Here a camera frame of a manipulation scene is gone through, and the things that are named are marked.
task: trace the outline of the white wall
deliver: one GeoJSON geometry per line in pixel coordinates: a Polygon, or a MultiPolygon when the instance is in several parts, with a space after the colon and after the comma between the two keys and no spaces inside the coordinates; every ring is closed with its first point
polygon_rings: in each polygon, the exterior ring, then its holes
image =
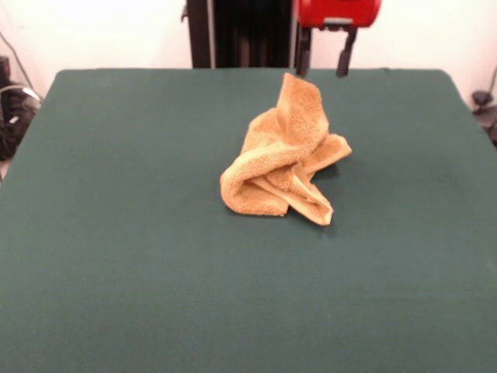
{"type": "MultiPolygon", "coordinates": [[[[63,68],[190,68],[184,3],[0,0],[0,27],[45,93],[63,68]]],[[[497,64],[496,20],[496,0],[384,0],[378,21],[358,36],[353,67],[441,68],[470,102],[497,64]]],[[[344,37],[317,31],[311,65],[335,67],[344,37]]]]}

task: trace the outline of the towel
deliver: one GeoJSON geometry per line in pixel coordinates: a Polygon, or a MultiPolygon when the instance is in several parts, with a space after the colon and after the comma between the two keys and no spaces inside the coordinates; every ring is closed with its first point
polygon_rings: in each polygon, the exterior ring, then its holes
{"type": "Polygon", "coordinates": [[[318,87],[286,73],[276,107],[250,123],[240,155],[221,175],[221,198],[239,214],[284,216],[291,206],[329,225],[333,207],[311,179],[351,152],[329,133],[318,87]]]}

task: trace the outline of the red machine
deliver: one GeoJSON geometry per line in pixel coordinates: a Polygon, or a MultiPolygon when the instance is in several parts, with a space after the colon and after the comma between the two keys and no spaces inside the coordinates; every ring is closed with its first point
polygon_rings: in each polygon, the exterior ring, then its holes
{"type": "Polygon", "coordinates": [[[346,45],[340,54],[336,74],[349,74],[350,58],[357,29],[370,27],[376,20],[381,0],[298,0],[300,26],[297,47],[297,74],[305,76],[311,57],[312,29],[346,31],[346,45]]]}

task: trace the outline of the red robot part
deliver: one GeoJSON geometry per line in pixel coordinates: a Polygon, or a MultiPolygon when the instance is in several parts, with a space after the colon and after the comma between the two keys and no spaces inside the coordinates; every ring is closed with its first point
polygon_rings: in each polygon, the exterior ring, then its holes
{"type": "Polygon", "coordinates": [[[299,0],[302,27],[369,27],[376,20],[381,0],[299,0]]]}

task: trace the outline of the green table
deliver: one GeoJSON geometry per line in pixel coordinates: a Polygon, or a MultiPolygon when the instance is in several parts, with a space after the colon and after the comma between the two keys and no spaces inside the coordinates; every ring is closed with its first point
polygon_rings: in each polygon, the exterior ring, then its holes
{"type": "Polygon", "coordinates": [[[438,71],[312,71],[319,228],[219,176],[283,71],[60,73],[0,188],[0,372],[495,373],[497,154],[438,71]]]}

